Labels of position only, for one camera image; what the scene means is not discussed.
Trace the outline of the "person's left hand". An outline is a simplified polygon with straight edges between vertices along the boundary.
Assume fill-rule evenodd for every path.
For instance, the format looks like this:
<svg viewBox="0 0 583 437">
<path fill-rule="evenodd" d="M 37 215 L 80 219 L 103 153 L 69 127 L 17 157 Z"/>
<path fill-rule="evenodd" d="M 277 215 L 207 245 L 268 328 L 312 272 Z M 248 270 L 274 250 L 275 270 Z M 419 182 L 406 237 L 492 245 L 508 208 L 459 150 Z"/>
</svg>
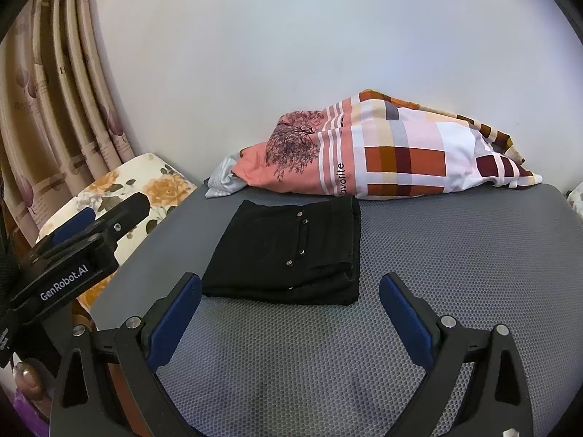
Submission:
<svg viewBox="0 0 583 437">
<path fill-rule="evenodd" d="M 13 368 L 13 377 L 17 389 L 34 405 L 50 408 L 52 398 L 44 385 L 43 378 L 32 365 L 19 362 Z"/>
</svg>

